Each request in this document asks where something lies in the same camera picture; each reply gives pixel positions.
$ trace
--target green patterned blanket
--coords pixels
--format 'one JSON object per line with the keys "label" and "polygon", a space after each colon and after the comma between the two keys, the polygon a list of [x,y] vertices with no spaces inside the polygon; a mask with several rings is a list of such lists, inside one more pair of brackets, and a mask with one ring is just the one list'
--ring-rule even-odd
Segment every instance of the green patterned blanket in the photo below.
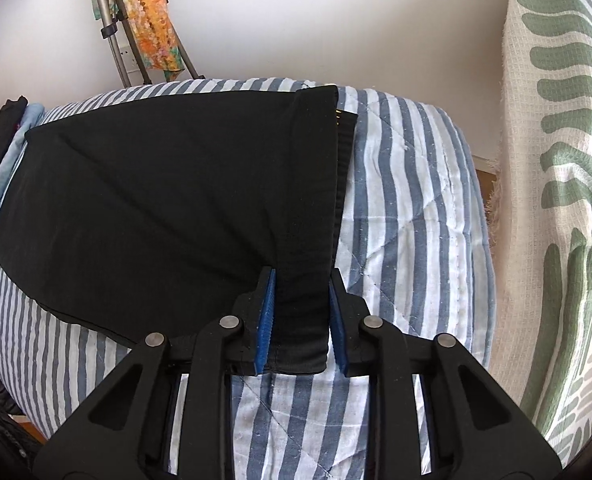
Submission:
{"label": "green patterned blanket", "polygon": [[568,463],[592,433],[592,0],[510,0],[490,369]]}

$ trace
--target black cloth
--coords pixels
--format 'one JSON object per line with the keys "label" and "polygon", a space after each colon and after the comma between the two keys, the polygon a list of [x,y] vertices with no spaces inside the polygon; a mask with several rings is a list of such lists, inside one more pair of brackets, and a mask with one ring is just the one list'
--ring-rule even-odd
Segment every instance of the black cloth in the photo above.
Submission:
{"label": "black cloth", "polygon": [[27,104],[27,99],[21,96],[17,101],[7,101],[0,108],[0,163],[18,130]]}
{"label": "black cloth", "polygon": [[130,346],[197,332],[272,266],[266,369],[320,372],[355,125],[336,104],[334,86],[187,94],[34,128],[0,208],[0,265],[56,316]]}

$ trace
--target wooden floor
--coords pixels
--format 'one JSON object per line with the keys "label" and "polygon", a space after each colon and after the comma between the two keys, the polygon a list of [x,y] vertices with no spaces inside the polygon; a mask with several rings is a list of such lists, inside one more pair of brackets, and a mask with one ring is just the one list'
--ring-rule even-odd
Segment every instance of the wooden floor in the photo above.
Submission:
{"label": "wooden floor", "polygon": [[487,222],[489,222],[489,213],[487,212],[487,204],[492,196],[494,190],[494,183],[496,181],[495,174],[486,173],[485,171],[476,170],[478,176],[478,183],[480,184],[480,194],[483,196],[483,203],[485,204],[485,213],[487,215]]}

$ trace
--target electrical outlet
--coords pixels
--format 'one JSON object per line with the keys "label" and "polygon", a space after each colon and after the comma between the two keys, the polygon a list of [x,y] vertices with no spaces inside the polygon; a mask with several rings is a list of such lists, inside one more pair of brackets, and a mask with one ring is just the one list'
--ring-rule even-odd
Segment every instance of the electrical outlet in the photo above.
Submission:
{"label": "electrical outlet", "polygon": [[136,63],[136,56],[134,56],[131,46],[122,45],[118,48],[120,49],[120,57],[122,57],[122,62],[125,64],[127,73],[131,74],[132,72],[139,72],[140,69],[138,68],[138,63]]}

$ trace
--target striped quilt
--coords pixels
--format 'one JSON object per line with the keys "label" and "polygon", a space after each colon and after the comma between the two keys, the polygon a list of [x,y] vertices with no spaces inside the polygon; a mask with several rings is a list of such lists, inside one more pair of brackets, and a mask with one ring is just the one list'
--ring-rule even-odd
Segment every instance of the striped quilt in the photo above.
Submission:
{"label": "striped quilt", "polygon": [[[315,85],[269,78],[141,86],[55,108],[41,123],[166,94]],[[453,333],[487,365],[494,277],[478,181],[462,134],[438,108],[371,89],[340,87],[338,107],[359,117],[336,257],[345,285],[404,332],[427,338]],[[0,378],[46,436],[126,352],[100,333],[42,310],[0,268]],[[332,351],[319,375],[234,379],[236,478],[362,478],[367,379],[342,377]],[[416,392],[427,468],[418,382]]]}

